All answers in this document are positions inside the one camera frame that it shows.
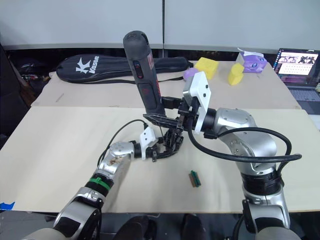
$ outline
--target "white wall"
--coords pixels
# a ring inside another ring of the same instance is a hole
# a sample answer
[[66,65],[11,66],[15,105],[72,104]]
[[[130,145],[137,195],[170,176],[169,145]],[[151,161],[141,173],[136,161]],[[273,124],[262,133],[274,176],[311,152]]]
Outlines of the white wall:
[[320,0],[166,0],[167,49],[320,50]]
[[162,0],[0,0],[6,50],[122,48],[132,30],[162,48]]

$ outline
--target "yellow sponge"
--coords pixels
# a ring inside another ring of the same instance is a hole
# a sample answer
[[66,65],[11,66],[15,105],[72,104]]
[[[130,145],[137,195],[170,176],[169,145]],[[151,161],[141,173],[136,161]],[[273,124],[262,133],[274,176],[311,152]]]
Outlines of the yellow sponge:
[[240,83],[240,81],[244,77],[244,74],[242,73],[244,69],[245,67],[242,66],[240,63],[236,63],[232,66],[228,76],[228,81],[230,85],[236,85]]
[[205,57],[201,57],[199,61],[194,65],[199,72],[204,71],[206,79],[212,79],[217,71],[219,62],[211,60]]

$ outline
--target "laptop screen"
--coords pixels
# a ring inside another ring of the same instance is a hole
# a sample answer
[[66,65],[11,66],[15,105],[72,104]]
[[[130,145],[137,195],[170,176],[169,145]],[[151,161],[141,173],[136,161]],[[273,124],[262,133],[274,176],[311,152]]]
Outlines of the laptop screen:
[[273,69],[286,85],[315,87],[320,82],[320,51],[280,48]]

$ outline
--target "laptop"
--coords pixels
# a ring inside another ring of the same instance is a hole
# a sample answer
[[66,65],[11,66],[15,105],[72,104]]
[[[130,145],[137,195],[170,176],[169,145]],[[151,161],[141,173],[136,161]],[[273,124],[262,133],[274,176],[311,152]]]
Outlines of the laptop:
[[280,48],[273,69],[308,114],[320,115],[320,51]]

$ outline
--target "blue tape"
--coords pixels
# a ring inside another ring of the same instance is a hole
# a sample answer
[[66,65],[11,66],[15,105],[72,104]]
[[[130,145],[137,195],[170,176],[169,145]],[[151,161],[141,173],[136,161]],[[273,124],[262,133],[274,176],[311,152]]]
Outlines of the blue tape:
[[11,204],[6,204],[6,203],[0,203],[0,210],[12,210],[12,208],[14,207],[15,205],[15,201]]

